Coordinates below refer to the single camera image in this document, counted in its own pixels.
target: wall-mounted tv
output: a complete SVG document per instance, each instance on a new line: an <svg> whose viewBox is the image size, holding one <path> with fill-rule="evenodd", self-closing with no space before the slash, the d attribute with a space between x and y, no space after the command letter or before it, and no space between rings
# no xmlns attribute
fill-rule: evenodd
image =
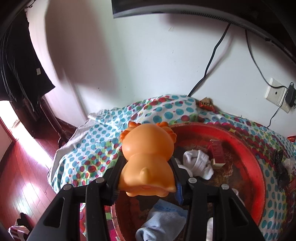
<svg viewBox="0 0 296 241"><path fill-rule="evenodd" d="M181 13L226 21L273 43L296 63L293 1L112 0L112 7L115 18L151 13Z"/></svg>

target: white wall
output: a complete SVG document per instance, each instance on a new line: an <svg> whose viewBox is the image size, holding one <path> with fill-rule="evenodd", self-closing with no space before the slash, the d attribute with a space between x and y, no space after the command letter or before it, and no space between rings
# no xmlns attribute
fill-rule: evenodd
<svg viewBox="0 0 296 241"><path fill-rule="evenodd" d="M203 77L227 25L190 15L113 19L111 0L51 0L44 17L47 1L36 1L28 12L34 47L43 49L38 57L57 86L46 97L59 118L67 121L71 115L80 124L83 111L122 107L164 93L188 94ZM273 77L286 86L295 83L295 65L263 39L249 36L266 79ZM277 106L264 98L267 85L252 62L243 29L229 28L210 70L193 97L210 97L225 112L269 124ZM60 92L75 93L83 111L76 110L78 104L66 101L70 97L61 97ZM294 109L288 114L279 110L271 129L295 135L295 118Z"/></svg>
<svg viewBox="0 0 296 241"><path fill-rule="evenodd" d="M56 117L78 127L87 120L87 114L81 106L71 80L63 74L57 76L49 55L44 21L48 3L49 0L36 1L34 7L28 9L30 36L45 72L55 85L55 88L45 95L48 104Z"/></svg>
<svg viewBox="0 0 296 241"><path fill-rule="evenodd" d="M11 139L0 125L0 161L11 143Z"/></svg>

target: toy ear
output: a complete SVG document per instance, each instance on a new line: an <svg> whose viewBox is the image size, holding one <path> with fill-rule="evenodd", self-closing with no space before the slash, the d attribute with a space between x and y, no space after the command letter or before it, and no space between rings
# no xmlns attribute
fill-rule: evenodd
<svg viewBox="0 0 296 241"><path fill-rule="evenodd" d="M163 121L161 123L157 123L156 125L159 126L159 127L162 127L170 135L170 137L172 138L173 142L176 143L176 141L177 141L177 135L176 135L176 133L174 133L174 131L171 128L169 128L167 122Z"/></svg>
<svg viewBox="0 0 296 241"><path fill-rule="evenodd" d="M141 125L141 123L136 123L136 122L133 122L133 121L130 121L128 123L128 128L126 128L123 132L121 132L120 134L120 142L122 142L124 140L124 138L126 137L126 135L128 133L130 133L130 131L134 128L136 128L137 126Z"/></svg>
<svg viewBox="0 0 296 241"><path fill-rule="evenodd" d="M133 121L128 122L128 127L137 127L139 125L141 125L141 123L136 123L136 122L133 122Z"/></svg>
<svg viewBox="0 0 296 241"><path fill-rule="evenodd" d="M160 123L156 123L156 125L159 126L159 127L165 127L165 126L168 127L168 123L165 122L165 121L160 122Z"/></svg>

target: red snack package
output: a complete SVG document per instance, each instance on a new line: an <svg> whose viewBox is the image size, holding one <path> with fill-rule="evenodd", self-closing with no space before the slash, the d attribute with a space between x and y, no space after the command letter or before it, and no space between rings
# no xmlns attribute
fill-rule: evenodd
<svg viewBox="0 0 296 241"><path fill-rule="evenodd" d="M295 142L296 136L287 137L287 139L291 142Z"/></svg>
<svg viewBox="0 0 296 241"><path fill-rule="evenodd" d="M225 165L224 152L219 140L210 140L208 155L213 169L220 169Z"/></svg>
<svg viewBox="0 0 296 241"><path fill-rule="evenodd" d="M198 102L198 106L200 108L208 110L208 111L215 111L213 103L211 101L204 101L204 99L202 99Z"/></svg>

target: orange plastic toy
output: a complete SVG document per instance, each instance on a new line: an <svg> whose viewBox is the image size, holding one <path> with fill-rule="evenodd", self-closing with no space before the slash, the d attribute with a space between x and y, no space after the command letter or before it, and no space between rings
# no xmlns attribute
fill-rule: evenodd
<svg viewBox="0 0 296 241"><path fill-rule="evenodd" d="M168 164L177 135L167 122L129 122L121 133L122 152L128 161L122 169L118 189L129 196L165 197L176 192L173 171Z"/></svg>

